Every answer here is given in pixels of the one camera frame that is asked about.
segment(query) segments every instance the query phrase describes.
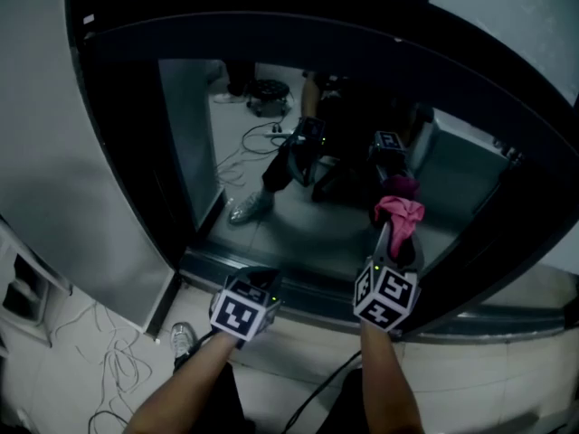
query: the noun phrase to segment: silver shoe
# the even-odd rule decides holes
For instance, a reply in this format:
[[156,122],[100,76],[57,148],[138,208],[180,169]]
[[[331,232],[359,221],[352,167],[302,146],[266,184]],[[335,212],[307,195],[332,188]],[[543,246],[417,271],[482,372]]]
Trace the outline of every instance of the silver shoe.
[[229,214],[229,223],[242,225],[273,207],[273,194],[263,191],[252,193],[248,198],[236,205]]
[[196,342],[195,331],[187,322],[175,323],[171,328],[171,350],[175,358],[188,354]]

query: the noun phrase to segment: leg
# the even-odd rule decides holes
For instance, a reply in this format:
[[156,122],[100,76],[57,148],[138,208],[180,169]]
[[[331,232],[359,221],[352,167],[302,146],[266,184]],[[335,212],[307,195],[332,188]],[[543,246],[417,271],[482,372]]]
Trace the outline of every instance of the leg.
[[291,182],[291,175],[288,173],[289,150],[285,145],[280,146],[278,155],[263,173],[263,188],[233,207],[229,215],[230,223],[234,225],[244,224],[273,207],[273,195],[283,190]]
[[[177,323],[171,331],[171,345],[176,353],[175,373],[189,360],[199,347],[195,343],[193,328],[187,323]],[[243,416],[233,368],[226,364],[215,382],[203,413],[194,426],[195,433],[253,432],[252,424]]]
[[362,399],[362,370],[354,370],[346,377],[342,392],[318,429],[318,434],[336,432],[369,432]]
[[247,61],[226,61],[225,67],[229,74],[229,92],[240,97],[255,77],[255,63]]

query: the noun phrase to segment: person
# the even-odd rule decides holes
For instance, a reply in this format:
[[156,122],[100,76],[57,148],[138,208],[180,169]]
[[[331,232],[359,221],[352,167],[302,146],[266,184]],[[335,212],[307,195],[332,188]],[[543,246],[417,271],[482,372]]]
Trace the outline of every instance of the person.
[[[324,155],[349,160],[354,168],[367,160],[377,130],[395,132],[405,146],[424,122],[418,103],[388,89],[349,78],[311,72],[301,93],[301,116],[326,122]],[[287,142],[262,176],[262,188],[234,206],[229,222],[241,225],[273,208],[274,194],[291,182]]]
[[255,79],[255,63],[251,61],[224,61],[229,76],[227,92],[214,96],[215,103],[243,103]]
[[[388,334],[362,322],[362,369],[352,371],[318,430],[372,434],[421,434],[420,413],[396,360]],[[127,434],[252,433],[244,418],[232,366],[227,363],[238,340],[225,332],[195,345],[187,323],[171,331],[175,372],[135,412]]]

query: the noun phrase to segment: wall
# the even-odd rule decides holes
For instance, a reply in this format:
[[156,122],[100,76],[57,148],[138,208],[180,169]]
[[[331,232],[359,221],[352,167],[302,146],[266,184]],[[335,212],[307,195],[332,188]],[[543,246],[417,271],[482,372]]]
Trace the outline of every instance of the wall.
[[0,213],[51,267],[146,328],[172,270],[100,148],[64,0],[0,0]]

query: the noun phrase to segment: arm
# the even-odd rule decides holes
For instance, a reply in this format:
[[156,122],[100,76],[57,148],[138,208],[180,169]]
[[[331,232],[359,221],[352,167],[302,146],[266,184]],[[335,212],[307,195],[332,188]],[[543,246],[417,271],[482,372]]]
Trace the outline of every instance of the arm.
[[126,434],[189,432],[237,341],[226,333],[212,337],[138,408]]
[[420,413],[387,333],[362,321],[362,391],[372,434],[421,434]]
[[322,93],[314,78],[316,74],[310,72],[301,90],[301,116],[314,118],[318,114],[318,103]]

